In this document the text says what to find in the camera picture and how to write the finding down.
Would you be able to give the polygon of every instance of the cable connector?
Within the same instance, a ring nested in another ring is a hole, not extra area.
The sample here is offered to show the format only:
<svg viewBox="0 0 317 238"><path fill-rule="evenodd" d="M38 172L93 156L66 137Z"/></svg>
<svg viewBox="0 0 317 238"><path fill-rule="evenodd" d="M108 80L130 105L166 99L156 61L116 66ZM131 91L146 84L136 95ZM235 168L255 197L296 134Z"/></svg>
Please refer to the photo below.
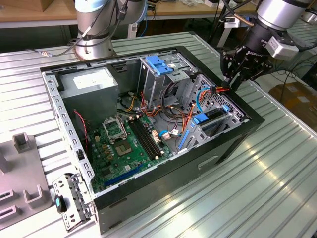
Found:
<svg viewBox="0 0 317 238"><path fill-rule="evenodd" d="M217 91L216 86L211 86L209 90L211 92L211 95L215 94Z"/></svg>
<svg viewBox="0 0 317 238"><path fill-rule="evenodd" d="M119 21L123 21L125 19L125 16L127 14L127 10L128 10L128 7L123 5L122 8L120 9L120 11L118 12L117 19Z"/></svg>
<svg viewBox="0 0 317 238"><path fill-rule="evenodd" d="M41 55L46 56L46 57L53 57L54 55L50 52L47 51L38 51Z"/></svg>

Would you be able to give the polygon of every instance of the side panel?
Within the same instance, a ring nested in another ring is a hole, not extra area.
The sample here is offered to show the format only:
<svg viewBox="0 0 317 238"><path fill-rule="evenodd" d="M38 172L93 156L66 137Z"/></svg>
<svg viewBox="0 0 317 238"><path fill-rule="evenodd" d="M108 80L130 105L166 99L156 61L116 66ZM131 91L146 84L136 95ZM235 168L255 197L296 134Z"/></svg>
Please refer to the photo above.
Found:
<svg viewBox="0 0 317 238"><path fill-rule="evenodd" d="M185 186L187 183L216 166L219 162L224 161L252 131L253 130L250 130L244 135L237 135L134 193L99 210L98 218L101 234L138 214L171 192Z"/></svg>

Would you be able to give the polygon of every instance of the motherboard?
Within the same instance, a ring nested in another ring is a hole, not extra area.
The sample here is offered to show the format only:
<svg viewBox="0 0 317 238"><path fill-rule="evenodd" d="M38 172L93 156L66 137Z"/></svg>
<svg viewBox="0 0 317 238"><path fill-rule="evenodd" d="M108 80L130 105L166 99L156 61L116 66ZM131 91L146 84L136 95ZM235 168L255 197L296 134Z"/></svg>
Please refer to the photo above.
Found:
<svg viewBox="0 0 317 238"><path fill-rule="evenodd" d="M117 140L113 136L122 131L115 120L89 133L95 193L172 157L170 149L155 137L156 131L146 116L123 121L122 127L126 137Z"/></svg>

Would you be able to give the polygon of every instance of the cardboard box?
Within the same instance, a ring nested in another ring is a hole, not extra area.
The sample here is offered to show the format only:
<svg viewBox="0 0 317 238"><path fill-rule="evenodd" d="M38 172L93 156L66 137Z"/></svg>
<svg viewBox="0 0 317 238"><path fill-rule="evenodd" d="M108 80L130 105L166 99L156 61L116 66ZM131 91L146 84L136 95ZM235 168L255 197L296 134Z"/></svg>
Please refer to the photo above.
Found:
<svg viewBox="0 0 317 238"><path fill-rule="evenodd" d="M276 100L281 97L283 85L268 93ZM317 92L299 82L285 85L281 103L314 131L317 131Z"/></svg>
<svg viewBox="0 0 317 238"><path fill-rule="evenodd" d="M0 4L33 11L45 11L54 0L0 0Z"/></svg>

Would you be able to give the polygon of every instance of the gray plastic holder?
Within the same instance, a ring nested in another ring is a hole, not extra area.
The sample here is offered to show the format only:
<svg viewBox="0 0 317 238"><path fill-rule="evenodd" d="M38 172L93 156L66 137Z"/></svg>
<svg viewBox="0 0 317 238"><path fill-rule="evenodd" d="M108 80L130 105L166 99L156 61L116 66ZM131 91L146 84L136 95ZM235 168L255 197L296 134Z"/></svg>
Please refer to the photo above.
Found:
<svg viewBox="0 0 317 238"><path fill-rule="evenodd" d="M0 230L52 205L35 138L14 135L0 144Z"/></svg>

